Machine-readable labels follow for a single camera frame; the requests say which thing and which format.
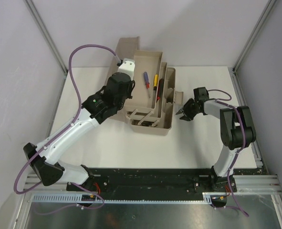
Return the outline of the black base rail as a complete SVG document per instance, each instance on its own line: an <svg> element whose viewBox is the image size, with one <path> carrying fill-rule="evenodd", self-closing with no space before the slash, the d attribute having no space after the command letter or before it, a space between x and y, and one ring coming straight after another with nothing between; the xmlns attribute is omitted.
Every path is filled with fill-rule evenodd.
<svg viewBox="0 0 282 229"><path fill-rule="evenodd" d="M233 176L218 178L205 169L132 169L91 168L90 178L82 185L100 191L105 200L113 201L193 201L205 192L225 194L237 191Z"/></svg>

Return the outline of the red folding utility knife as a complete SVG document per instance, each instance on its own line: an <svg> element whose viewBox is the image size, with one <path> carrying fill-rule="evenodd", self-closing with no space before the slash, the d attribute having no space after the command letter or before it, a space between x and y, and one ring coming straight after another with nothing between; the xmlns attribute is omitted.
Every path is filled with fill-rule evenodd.
<svg viewBox="0 0 282 229"><path fill-rule="evenodd" d="M158 82L156 102L158 102L162 98L163 89L164 89L164 81L165 81L164 78L162 78Z"/></svg>

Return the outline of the left aluminium frame post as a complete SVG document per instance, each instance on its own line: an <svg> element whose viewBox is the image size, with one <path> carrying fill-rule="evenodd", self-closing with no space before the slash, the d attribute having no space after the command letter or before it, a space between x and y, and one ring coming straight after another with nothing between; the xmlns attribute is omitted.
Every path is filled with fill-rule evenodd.
<svg viewBox="0 0 282 229"><path fill-rule="evenodd" d="M68 74L68 69L62 59L39 11L37 10L34 2L32 0L24 0L24 4L26 5L27 9L29 10L34 22L36 23L42 37L44 38L46 44L48 45L52 55L54 56L57 64L59 65L60 69L62 70L64 75Z"/></svg>

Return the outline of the right aluminium frame post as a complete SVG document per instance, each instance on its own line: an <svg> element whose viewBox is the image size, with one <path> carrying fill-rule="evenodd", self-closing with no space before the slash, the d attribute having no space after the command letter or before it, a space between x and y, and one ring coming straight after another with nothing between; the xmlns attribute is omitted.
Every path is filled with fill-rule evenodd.
<svg viewBox="0 0 282 229"><path fill-rule="evenodd" d="M270 14L272 13L272 11L274 10L276 4L277 4L277 0L269 0L267 2L267 4L264 7L264 10L262 11L259 19L257 20L246 44L244 45L241 53L239 54L239 57L237 59L237 61L235 62L234 66L233 66L233 71L236 73L238 71L238 69L240 68L240 66L242 65L244 59L247 57L248 53L250 52L253 44L255 43L257 37L259 36L261 30L263 29L266 21L268 20Z"/></svg>

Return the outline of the black handled claw hammer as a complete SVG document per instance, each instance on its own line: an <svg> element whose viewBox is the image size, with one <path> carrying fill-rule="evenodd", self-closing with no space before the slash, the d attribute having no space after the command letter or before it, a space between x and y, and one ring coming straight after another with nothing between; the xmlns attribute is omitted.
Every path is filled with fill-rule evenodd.
<svg viewBox="0 0 282 229"><path fill-rule="evenodd" d="M145 126L145 127L155 127L156 124L154 122L149 122L149 121L144 121L140 124L140 126Z"/></svg>

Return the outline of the beige plastic tool box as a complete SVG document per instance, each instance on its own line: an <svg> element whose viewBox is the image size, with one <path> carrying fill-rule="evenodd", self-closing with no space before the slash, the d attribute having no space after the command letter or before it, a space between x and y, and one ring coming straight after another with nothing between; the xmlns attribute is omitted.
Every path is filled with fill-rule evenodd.
<svg viewBox="0 0 282 229"><path fill-rule="evenodd" d="M139 37L120 38L115 52L122 60L128 58L135 61L136 86L132 92L132 99L126 100L123 109L111 118L128 124L137 133L167 135L172 127L174 106L181 105L184 97L183 92L175 90L175 68L162 61L162 52L140 50ZM147 72L149 77L150 98L145 86L144 72ZM162 98L158 102L157 94L153 96L155 74L159 75L159 80L162 78L165 80ZM154 122L156 126L140 126L144 121Z"/></svg>

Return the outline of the blue red handled screwdriver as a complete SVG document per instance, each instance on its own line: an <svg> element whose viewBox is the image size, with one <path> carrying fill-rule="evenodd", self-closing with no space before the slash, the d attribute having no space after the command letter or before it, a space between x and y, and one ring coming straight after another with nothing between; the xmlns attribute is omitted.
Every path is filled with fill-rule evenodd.
<svg viewBox="0 0 282 229"><path fill-rule="evenodd" d="M144 77L144 81L145 81L145 86L147 89L147 93L148 93L148 97L151 97L151 93L150 93L150 83L149 83L149 77L148 77L148 73L144 72L143 73L143 77Z"/></svg>

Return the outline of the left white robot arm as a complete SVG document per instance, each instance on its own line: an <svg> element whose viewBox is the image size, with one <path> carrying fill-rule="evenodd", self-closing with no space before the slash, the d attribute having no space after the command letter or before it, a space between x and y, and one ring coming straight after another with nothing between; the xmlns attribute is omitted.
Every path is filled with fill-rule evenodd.
<svg viewBox="0 0 282 229"><path fill-rule="evenodd" d="M117 71L100 91L82 103L80 112L64 127L36 145L27 143L24 146L23 151L31 160L30 166L44 186L62 181L76 183L84 191L93 187L92 174L86 166L74 166L60 158L80 137L123 108L126 99L132 98L133 77L133 72Z"/></svg>

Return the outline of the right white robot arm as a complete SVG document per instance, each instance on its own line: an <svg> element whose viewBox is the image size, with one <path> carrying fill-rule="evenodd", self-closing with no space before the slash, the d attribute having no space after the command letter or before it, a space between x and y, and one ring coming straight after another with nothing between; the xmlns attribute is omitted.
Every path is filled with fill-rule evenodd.
<svg viewBox="0 0 282 229"><path fill-rule="evenodd" d="M229 96L228 99L211 98L205 87L193 90L194 98L188 101L176 112L182 115L181 120L192 121L196 115L211 115L219 119L220 137L223 147L217 162L212 166L208 175L193 178L196 192L222 192L228 187L232 189L235 182L230 179L233 175L234 165L241 151L256 140L256 130L248 106L235 107L227 103L231 95L217 89Z"/></svg>

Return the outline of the aluminium frame post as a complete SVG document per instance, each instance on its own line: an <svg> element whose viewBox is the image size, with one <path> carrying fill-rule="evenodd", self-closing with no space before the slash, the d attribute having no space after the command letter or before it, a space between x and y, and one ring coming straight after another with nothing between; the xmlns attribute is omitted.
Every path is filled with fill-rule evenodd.
<svg viewBox="0 0 282 229"><path fill-rule="evenodd" d="M246 44L244 45L241 53L239 54L239 57L237 59L237 61L235 62L234 66L233 66L233 71L236 73L238 71L238 69L240 68L240 66L242 65L244 59L247 57L248 53L250 52L253 44L255 43L257 37L259 36L261 30L263 29L266 21L268 20L270 14L272 13L272 11L274 10L276 4L277 4L277 0L269 0L267 2L267 4L264 7L264 10L262 11L259 19L257 20Z"/></svg>
<svg viewBox="0 0 282 229"><path fill-rule="evenodd" d="M54 56L57 64L59 65L60 69L62 70L64 75L68 74L68 69L62 59L39 11L37 10L34 2L32 0L24 0L24 4L26 5L27 9L29 10L34 22L36 23L42 37L44 38L46 44L48 45L52 55Z"/></svg>

